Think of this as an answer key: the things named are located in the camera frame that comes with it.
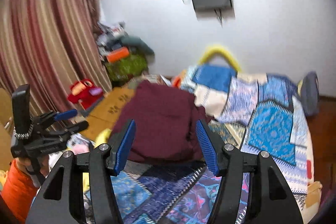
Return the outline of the orange left sleeve forearm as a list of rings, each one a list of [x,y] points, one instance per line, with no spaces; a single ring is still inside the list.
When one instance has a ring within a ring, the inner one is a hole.
[[[1,196],[19,223],[25,223],[37,190],[30,176],[13,160]]]

